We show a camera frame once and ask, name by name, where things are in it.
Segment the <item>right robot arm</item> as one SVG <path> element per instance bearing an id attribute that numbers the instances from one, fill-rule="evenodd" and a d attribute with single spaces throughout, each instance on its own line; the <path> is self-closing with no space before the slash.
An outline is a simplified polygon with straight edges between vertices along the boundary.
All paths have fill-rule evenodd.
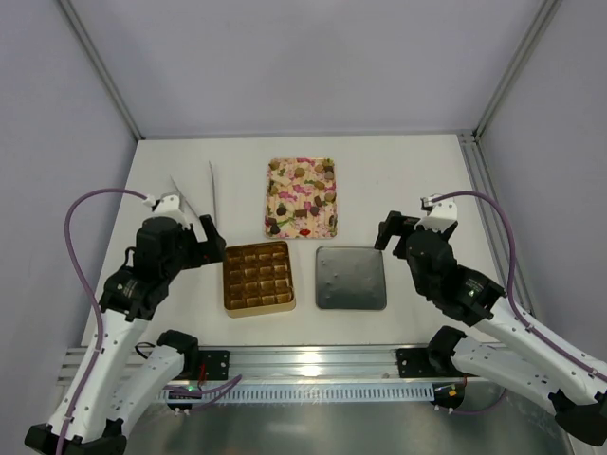
<path id="1" fill-rule="evenodd" d="M 561 429 L 589 446 L 606 442 L 606 364 L 539 323 L 505 289 L 483 273 L 460 265 L 449 238 L 455 217 L 409 217 L 391 211 L 378 225 L 374 247 L 393 238 L 394 256 L 407 263 L 415 291 L 450 319 L 505 345 L 500 351 L 443 326 L 427 347 L 442 373 L 484 377 L 551 414 Z"/>

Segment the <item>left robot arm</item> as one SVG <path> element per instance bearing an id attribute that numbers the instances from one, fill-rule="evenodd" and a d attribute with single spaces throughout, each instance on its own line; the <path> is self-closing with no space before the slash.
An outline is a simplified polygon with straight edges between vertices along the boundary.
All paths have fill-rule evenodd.
<path id="1" fill-rule="evenodd" d="M 98 329 L 61 405 L 45 423 L 29 428 L 25 444 L 40 454 L 121 454 L 127 439 L 160 391 L 194 373 L 196 337 L 168 330 L 138 370 L 122 382 L 124 368 L 176 276 L 222 263 L 226 242 L 209 215 L 200 217 L 206 241 L 175 219 L 145 220 L 133 262 L 123 264 L 103 288 Z"/>

